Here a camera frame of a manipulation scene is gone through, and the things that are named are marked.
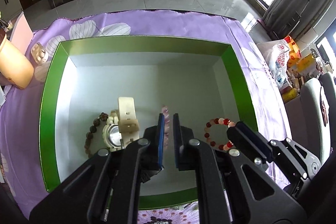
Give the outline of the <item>cream white wristwatch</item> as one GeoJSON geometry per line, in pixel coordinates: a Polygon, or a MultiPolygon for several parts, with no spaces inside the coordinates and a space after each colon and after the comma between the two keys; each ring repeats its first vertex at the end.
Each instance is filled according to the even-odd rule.
{"type": "Polygon", "coordinates": [[[108,115],[102,130],[102,139],[111,152],[124,149],[139,139],[139,122],[135,113],[134,98],[118,97],[118,109],[108,115]]]}

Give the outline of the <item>grey chair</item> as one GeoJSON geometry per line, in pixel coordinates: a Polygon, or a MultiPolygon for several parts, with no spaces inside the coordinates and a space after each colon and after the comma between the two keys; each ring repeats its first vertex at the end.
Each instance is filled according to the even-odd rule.
{"type": "Polygon", "coordinates": [[[300,93],[306,123],[306,148],[324,164],[335,151],[335,102],[331,86],[317,78],[306,82],[300,93]]]}

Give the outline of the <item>green cardboard box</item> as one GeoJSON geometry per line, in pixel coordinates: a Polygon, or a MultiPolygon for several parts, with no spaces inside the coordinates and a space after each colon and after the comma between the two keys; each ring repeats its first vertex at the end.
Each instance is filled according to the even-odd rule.
{"type": "Polygon", "coordinates": [[[85,134],[102,112],[134,99],[140,131],[158,121],[162,106],[202,138],[208,120],[227,116],[257,129],[250,65],[254,44],[164,36],[107,36],[60,42],[42,93],[39,154],[43,181],[53,191],[87,156],[85,134]]]}

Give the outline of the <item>white plastic shopping bag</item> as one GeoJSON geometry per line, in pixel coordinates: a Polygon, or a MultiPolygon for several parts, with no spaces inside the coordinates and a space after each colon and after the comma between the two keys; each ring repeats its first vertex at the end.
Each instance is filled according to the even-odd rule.
{"type": "Polygon", "coordinates": [[[278,89],[281,89],[288,78],[286,74],[290,52],[288,43],[284,39],[274,40],[258,43],[257,48],[264,57],[278,89]]]}

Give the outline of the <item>yellow red gift bag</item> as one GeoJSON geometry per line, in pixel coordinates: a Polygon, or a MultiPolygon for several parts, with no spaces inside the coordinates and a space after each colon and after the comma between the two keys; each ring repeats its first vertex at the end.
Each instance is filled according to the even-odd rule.
{"type": "Polygon", "coordinates": [[[291,36],[286,36],[284,40],[288,43],[289,46],[289,60],[288,60],[288,68],[296,65],[298,61],[301,59],[301,52],[297,43],[291,38],[291,36]]]}

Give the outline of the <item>purple floral tablecloth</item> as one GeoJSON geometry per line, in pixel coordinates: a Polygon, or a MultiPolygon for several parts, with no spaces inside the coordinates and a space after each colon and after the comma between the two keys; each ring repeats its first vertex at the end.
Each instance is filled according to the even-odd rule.
{"type": "MultiPolygon", "coordinates": [[[[104,27],[112,34],[112,25],[117,23],[127,24],[132,35],[177,36],[231,44],[251,93],[259,132],[267,139],[291,137],[284,103],[269,68],[255,42],[237,20],[171,10],[103,13],[77,20],[57,19],[48,28],[36,31],[33,42],[54,51],[59,42],[77,39],[83,27],[89,27],[84,36],[92,37],[99,36],[104,27]]],[[[39,160],[38,130],[48,68],[47,65],[42,67],[26,89],[8,86],[1,107],[1,157],[5,179],[25,217],[47,195],[39,160]]]]}

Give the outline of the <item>cream bottle with brown cap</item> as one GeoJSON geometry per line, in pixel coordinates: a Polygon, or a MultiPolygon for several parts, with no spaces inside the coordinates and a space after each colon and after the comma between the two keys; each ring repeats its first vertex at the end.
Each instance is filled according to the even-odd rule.
{"type": "Polygon", "coordinates": [[[1,28],[1,74],[19,89],[25,89],[34,74],[34,67],[11,41],[1,28]]]}

